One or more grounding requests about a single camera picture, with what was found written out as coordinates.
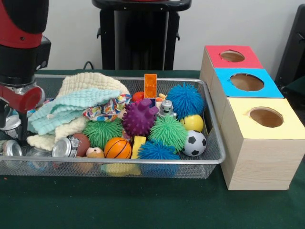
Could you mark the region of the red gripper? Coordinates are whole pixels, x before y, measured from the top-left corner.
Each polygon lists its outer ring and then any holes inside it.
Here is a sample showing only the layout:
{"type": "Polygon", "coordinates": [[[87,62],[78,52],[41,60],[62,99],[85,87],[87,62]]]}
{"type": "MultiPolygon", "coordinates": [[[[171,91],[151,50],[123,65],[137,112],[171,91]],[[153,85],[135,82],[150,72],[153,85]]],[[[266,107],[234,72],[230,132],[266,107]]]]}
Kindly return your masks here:
{"type": "Polygon", "coordinates": [[[35,84],[21,88],[0,86],[0,127],[5,127],[10,107],[17,110],[20,119],[18,142],[21,146],[27,145],[28,119],[26,112],[34,109],[40,103],[43,93],[42,88],[35,84]]]}

